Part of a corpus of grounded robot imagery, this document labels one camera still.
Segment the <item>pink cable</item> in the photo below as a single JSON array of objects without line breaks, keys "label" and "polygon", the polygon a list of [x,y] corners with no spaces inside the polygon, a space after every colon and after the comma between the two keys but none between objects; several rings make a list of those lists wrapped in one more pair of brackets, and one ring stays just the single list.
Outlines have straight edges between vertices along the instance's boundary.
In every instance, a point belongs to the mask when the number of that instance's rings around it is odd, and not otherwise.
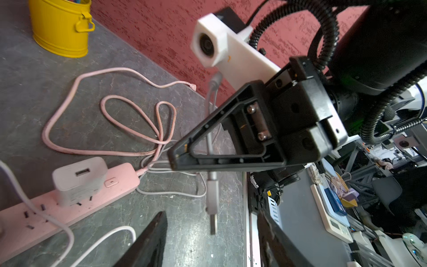
[{"label": "pink cable", "polygon": [[[50,134],[50,131],[51,131],[53,125],[55,125],[55,123],[58,121],[59,117],[62,115],[62,113],[64,113],[65,109],[68,107],[68,105],[73,100],[80,81],[83,80],[84,78],[87,78],[87,77],[91,77],[91,76],[95,76],[95,75],[99,75],[99,74],[103,74],[103,73],[108,73],[108,72],[115,72],[115,71],[132,72],[132,73],[138,75],[139,77],[141,77],[142,79],[144,79],[145,81],[147,81],[152,86],[157,87],[157,88],[166,88],[166,87],[178,84],[178,83],[183,83],[183,84],[188,85],[191,89],[196,90],[195,84],[192,84],[189,82],[184,82],[184,81],[171,82],[171,83],[168,83],[166,85],[157,85],[157,84],[151,82],[150,80],[148,80],[144,75],[140,74],[139,72],[137,72],[133,69],[126,68],[126,67],[113,67],[113,68],[109,68],[109,69],[97,70],[97,71],[82,74],[76,78],[76,80],[74,81],[74,84],[71,87],[71,90],[68,93],[67,97],[65,98],[64,102],[58,108],[58,110],[55,112],[55,114],[49,119],[49,121],[47,122],[47,124],[45,125],[45,127],[43,129],[43,132],[41,133],[41,139],[49,148],[56,150],[58,152],[61,152],[61,153],[74,154],[74,155],[104,155],[104,156],[140,157],[140,156],[148,156],[148,155],[154,154],[153,161],[155,161],[159,158],[162,145],[170,142],[170,140],[172,139],[173,131],[175,130],[176,109],[171,103],[166,102],[166,101],[160,101],[159,103],[156,104],[156,116],[157,116],[157,122],[159,124],[159,129],[160,129],[160,130],[158,130],[156,128],[156,126],[153,124],[153,122],[144,113],[144,111],[139,106],[137,106],[135,103],[130,101],[129,99],[127,99],[125,97],[117,96],[117,95],[108,95],[101,100],[101,112],[104,114],[104,116],[109,121],[111,121],[112,123],[114,123],[118,127],[122,128],[123,130],[125,130],[125,131],[127,131],[133,135],[136,135],[142,139],[145,139],[145,140],[148,140],[148,141],[153,142],[155,144],[158,144],[157,148],[155,148],[151,151],[137,152],[136,153],[136,152],[121,152],[121,151],[105,151],[105,150],[79,150],[79,149],[71,149],[71,148],[58,146],[50,140],[49,134]],[[153,130],[157,134],[159,140],[153,139],[153,138],[148,137],[146,135],[143,135],[137,131],[134,131],[134,130],[124,126],[123,124],[119,123],[112,116],[110,116],[110,114],[108,114],[108,112],[105,109],[105,103],[109,99],[120,99],[120,100],[127,102],[131,106],[133,106],[144,117],[144,119],[148,122],[148,124],[153,128]],[[169,134],[169,137],[164,141],[163,141],[163,126],[162,126],[162,121],[161,121],[160,113],[159,113],[159,106],[162,104],[168,105],[173,110],[173,120],[172,120],[170,134]],[[136,173],[138,176],[140,176],[140,175],[144,174],[144,172],[147,169],[148,169],[148,167],[144,167],[140,170],[137,170]]]}]

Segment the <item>pink power strip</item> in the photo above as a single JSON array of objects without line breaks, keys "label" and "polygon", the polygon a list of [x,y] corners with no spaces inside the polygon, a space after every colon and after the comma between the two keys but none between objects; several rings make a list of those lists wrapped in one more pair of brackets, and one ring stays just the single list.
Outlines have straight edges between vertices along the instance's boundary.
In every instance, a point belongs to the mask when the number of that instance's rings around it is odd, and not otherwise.
[{"label": "pink power strip", "polygon": [[[104,208],[131,193],[139,185],[139,178],[130,163],[108,170],[103,188],[91,199],[70,207],[61,207],[56,201],[56,191],[33,198],[39,209],[68,226]],[[62,229],[34,214],[24,203],[0,211],[0,223],[5,235],[0,240],[0,264],[19,253],[60,232]]]}]

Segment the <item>speckled red wall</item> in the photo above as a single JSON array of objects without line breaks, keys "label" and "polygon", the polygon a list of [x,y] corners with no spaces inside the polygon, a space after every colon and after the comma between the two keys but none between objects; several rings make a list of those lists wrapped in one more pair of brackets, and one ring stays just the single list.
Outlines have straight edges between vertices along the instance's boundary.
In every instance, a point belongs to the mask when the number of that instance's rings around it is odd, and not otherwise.
[{"label": "speckled red wall", "polygon": [[[178,79],[198,86],[206,95],[206,84],[215,69],[205,69],[190,50],[191,37],[197,19],[230,6],[246,22],[262,0],[100,0],[93,1],[93,16],[152,59]],[[271,0],[258,13],[257,23],[268,12],[283,4]],[[348,8],[338,15],[341,35],[356,21],[363,7]],[[311,40],[319,28],[317,20],[307,11],[283,18],[261,37],[258,47],[264,47],[267,57],[284,66],[290,56],[307,54]],[[227,83],[219,89],[218,103],[234,93]]]}]

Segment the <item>digital scale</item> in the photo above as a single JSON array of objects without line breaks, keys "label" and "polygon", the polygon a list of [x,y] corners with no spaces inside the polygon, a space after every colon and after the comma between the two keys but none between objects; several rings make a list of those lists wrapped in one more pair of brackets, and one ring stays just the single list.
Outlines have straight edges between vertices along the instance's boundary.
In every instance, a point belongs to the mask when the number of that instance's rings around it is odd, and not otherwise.
[{"label": "digital scale", "polygon": [[325,206],[323,205],[322,197],[317,189],[317,185],[311,185],[310,188],[326,231],[348,244],[353,243],[353,238],[348,227],[327,214]]}]

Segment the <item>white usb charger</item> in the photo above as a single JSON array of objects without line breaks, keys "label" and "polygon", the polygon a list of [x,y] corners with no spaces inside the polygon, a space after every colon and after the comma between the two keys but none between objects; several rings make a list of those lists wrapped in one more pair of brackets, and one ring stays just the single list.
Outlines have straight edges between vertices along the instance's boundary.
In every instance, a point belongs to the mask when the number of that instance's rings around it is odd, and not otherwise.
[{"label": "white usb charger", "polygon": [[107,177],[107,164],[95,157],[63,166],[53,171],[58,203],[71,206],[98,193]]}]

